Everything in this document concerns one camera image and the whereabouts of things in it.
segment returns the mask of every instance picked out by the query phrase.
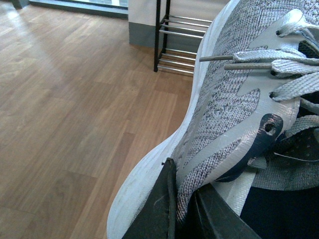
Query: metal shoe rack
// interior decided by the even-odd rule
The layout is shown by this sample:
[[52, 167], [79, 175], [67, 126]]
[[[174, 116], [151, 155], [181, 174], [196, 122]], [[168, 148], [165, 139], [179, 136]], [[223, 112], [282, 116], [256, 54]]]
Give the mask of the metal shoe rack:
[[[165, 16], [162, 20], [160, 20], [160, 6], [161, 0], [157, 0], [154, 71], [157, 72], [159, 68], [162, 68], [166, 70], [193, 74], [196, 53], [168, 49], [168, 35], [171, 34], [181, 37], [202, 39], [212, 21], [170, 15], [170, 0], [166, 0]], [[159, 52], [160, 34], [163, 34], [163, 43], [161, 46], [161, 51]]]

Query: wooden floor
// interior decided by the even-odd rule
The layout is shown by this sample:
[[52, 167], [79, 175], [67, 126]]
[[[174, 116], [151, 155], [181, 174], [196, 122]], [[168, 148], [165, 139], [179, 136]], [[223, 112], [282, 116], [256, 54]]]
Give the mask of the wooden floor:
[[0, 238], [105, 239], [137, 162], [182, 122], [192, 78], [154, 73], [128, 22], [0, 0]]

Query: shoelace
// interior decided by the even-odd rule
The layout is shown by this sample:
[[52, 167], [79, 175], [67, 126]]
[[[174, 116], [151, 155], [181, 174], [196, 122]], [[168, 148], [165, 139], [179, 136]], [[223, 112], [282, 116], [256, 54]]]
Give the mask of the shoelace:
[[[319, 26], [307, 23], [303, 17], [298, 22], [283, 25], [276, 34], [279, 37], [285, 37], [291, 33], [303, 31], [309, 40], [315, 42], [313, 35], [309, 31], [310, 28], [319, 30]], [[319, 59], [307, 58], [305, 54], [295, 49], [241, 51], [234, 55], [203, 57], [199, 61], [211, 60], [234, 60], [236, 62], [234, 64], [225, 64], [225, 70], [269, 69], [275, 72], [278, 78], [302, 75], [270, 92], [270, 97], [276, 102], [291, 100], [319, 91]], [[251, 63], [260, 60], [271, 60], [272, 62]], [[319, 127], [319, 104], [314, 104], [301, 98], [301, 107], [316, 115], [298, 118], [293, 126], [285, 132], [285, 138], [310, 127]]]

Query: sneaker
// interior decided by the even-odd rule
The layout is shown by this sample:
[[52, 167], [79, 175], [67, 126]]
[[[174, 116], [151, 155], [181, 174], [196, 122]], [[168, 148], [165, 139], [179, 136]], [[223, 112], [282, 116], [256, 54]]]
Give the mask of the sneaker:
[[[196, 189], [236, 179], [250, 158], [293, 126], [300, 96], [319, 90], [316, 59], [298, 51], [301, 42], [317, 48], [306, 30], [317, 27], [305, 22], [300, 8], [298, 0], [232, 0], [217, 16], [198, 50], [185, 120], [122, 185], [109, 213], [109, 239], [122, 238], [167, 157], [177, 165], [177, 221], [182, 225]], [[201, 56], [226, 61], [200, 63]]]

